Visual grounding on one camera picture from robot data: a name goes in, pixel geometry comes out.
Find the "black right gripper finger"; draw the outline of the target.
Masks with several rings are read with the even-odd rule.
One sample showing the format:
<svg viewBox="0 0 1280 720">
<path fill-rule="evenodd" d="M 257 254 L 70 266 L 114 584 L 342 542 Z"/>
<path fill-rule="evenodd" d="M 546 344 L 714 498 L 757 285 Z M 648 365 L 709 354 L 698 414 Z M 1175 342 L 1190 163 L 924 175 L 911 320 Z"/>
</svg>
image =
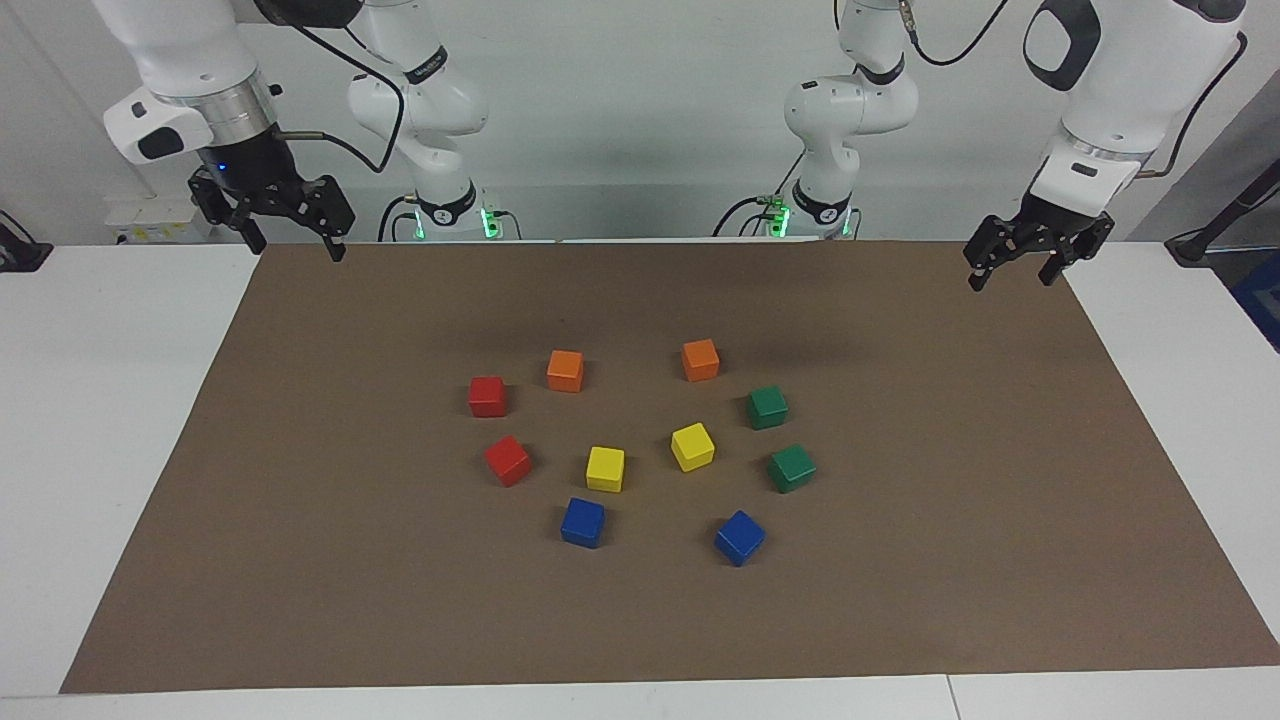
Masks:
<svg viewBox="0 0 1280 720">
<path fill-rule="evenodd" d="M 355 224 L 355 210 L 333 176 L 298 184 L 294 222 L 317 234 L 334 263 L 346 255 L 344 238 Z"/>
<path fill-rule="evenodd" d="M 253 204 L 250 199 L 232 202 L 207 168 L 198 168 L 191 174 L 189 192 L 206 222 L 237 233 L 252 255 L 262 254 L 268 241 L 253 219 Z"/>
</svg>

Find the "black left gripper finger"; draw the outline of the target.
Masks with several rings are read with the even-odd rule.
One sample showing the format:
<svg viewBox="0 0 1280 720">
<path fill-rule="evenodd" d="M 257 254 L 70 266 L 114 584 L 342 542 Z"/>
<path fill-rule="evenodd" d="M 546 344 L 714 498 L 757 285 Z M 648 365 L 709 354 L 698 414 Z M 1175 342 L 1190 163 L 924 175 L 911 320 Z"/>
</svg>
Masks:
<svg viewBox="0 0 1280 720">
<path fill-rule="evenodd" d="M 1048 259 L 1039 269 L 1039 282 L 1051 287 L 1062 273 L 1079 261 L 1093 259 L 1115 227 L 1111 215 L 1101 215 L 1092 224 L 1073 237 L 1057 237 Z"/>
<path fill-rule="evenodd" d="M 965 243 L 964 258 L 970 268 L 968 284 L 974 292 L 986 287 L 997 268 L 1020 258 L 1016 228 L 1012 220 L 988 215 Z"/>
</svg>

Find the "green wooden cube block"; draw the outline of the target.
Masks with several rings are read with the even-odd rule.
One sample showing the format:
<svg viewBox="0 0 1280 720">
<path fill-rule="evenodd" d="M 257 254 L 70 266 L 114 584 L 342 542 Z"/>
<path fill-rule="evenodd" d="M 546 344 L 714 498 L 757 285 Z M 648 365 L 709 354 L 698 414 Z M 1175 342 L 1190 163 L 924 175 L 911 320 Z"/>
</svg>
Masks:
<svg viewBox="0 0 1280 720">
<path fill-rule="evenodd" d="M 790 445 L 773 452 L 767 473 L 781 495 L 791 493 L 813 479 L 817 464 L 803 445 Z"/>
<path fill-rule="evenodd" d="M 788 414 L 788 402 L 778 386 L 759 387 L 748 396 L 748 421 L 754 430 L 781 427 Z"/>
</svg>

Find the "black stand with pole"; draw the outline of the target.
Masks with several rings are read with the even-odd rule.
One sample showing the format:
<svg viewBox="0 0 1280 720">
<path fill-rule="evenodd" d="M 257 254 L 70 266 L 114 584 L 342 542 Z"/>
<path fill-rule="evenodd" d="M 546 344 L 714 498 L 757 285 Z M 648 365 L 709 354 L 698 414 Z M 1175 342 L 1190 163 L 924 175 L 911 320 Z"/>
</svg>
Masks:
<svg viewBox="0 0 1280 720">
<path fill-rule="evenodd" d="M 1164 246 L 1180 266 L 1201 266 L 1210 254 L 1210 247 L 1222 233 L 1277 195 L 1280 195 L 1280 158 L 1266 167 L 1208 223 L 1166 240 Z"/>
</svg>

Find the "blue crate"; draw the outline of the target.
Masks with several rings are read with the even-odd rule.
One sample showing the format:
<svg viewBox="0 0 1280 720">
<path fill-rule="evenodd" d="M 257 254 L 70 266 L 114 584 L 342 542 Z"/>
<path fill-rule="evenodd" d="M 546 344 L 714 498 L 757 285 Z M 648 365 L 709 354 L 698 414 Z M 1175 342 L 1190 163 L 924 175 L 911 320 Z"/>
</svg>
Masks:
<svg viewBox="0 0 1280 720">
<path fill-rule="evenodd" d="M 1230 295 L 1280 354 L 1280 250 L 1266 252 L 1265 259 L 1229 286 Z"/>
</svg>

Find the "black clamp base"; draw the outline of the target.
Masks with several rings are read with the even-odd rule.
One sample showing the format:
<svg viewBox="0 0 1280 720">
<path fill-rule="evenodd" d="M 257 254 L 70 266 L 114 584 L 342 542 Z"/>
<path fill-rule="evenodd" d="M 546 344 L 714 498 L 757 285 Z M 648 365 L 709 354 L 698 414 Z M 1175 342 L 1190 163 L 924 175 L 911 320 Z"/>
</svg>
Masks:
<svg viewBox="0 0 1280 720">
<path fill-rule="evenodd" d="M 9 211 L 0 209 L 0 274 L 38 270 L 54 245 L 37 241 Z"/>
</svg>

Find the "yellow wooden cube block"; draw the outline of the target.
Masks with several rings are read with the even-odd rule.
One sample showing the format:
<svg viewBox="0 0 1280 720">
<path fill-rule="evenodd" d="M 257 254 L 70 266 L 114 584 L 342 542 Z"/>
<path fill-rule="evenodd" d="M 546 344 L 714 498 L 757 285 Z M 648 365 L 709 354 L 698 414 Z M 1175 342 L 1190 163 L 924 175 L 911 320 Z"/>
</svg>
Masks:
<svg viewBox="0 0 1280 720">
<path fill-rule="evenodd" d="M 716 443 L 700 421 L 675 430 L 671 434 L 669 448 L 684 473 L 709 465 L 716 456 Z"/>
<path fill-rule="evenodd" d="M 620 493 L 623 489 L 625 461 L 621 448 L 593 446 L 588 455 L 586 487 L 595 492 Z"/>
</svg>

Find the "brown table mat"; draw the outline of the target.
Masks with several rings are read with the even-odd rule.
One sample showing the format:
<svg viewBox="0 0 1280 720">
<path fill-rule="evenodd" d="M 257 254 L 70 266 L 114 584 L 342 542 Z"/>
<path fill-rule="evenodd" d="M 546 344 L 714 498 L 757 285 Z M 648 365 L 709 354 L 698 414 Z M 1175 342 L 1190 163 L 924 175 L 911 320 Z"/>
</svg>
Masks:
<svg viewBox="0 0 1280 720">
<path fill-rule="evenodd" d="M 946 243 L 271 247 L 61 688 L 1280 665 L 1071 288 L 964 277 Z M 705 338 L 719 375 L 687 382 Z M 506 416 L 471 415 L 476 375 Z M 788 420 L 754 430 L 764 386 Z M 790 445 L 817 473 L 781 495 Z M 596 550 L 561 539 L 572 497 Z M 735 568 L 740 509 L 768 537 Z"/>
</svg>

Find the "blue wooden cube block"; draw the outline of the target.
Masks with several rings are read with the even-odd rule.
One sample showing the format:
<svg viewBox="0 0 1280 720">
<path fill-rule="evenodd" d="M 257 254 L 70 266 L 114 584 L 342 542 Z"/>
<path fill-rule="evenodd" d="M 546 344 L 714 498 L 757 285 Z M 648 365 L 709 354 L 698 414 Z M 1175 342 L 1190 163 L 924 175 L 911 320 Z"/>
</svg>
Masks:
<svg viewBox="0 0 1280 720">
<path fill-rule="evenodd" d="M 572 497 L 559 525 L 561 539 L 589 550 L 600 547 L 607 510 L 602 503 Z"/>
<path fill-rule="evenodd" d="M 716 530 L 716 550 L 735 568 L 744 566 L 764 544 L 768 534 L 751 515 L 735 511 Z"/>
</svg>

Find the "white wall socket box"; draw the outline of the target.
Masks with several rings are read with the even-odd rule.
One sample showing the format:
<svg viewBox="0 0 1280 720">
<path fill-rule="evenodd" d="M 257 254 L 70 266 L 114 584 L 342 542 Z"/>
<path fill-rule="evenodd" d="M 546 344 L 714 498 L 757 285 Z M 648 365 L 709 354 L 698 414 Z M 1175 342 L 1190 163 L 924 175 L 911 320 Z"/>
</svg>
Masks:
<svg viewBox="0 0 1280 720">
<path fill-rule="evenodd" d="M 116 245 L 206 243 L 211 225 L 197 206 L 183 197 L 106 196 L 102 220 Z"/>
</svg>

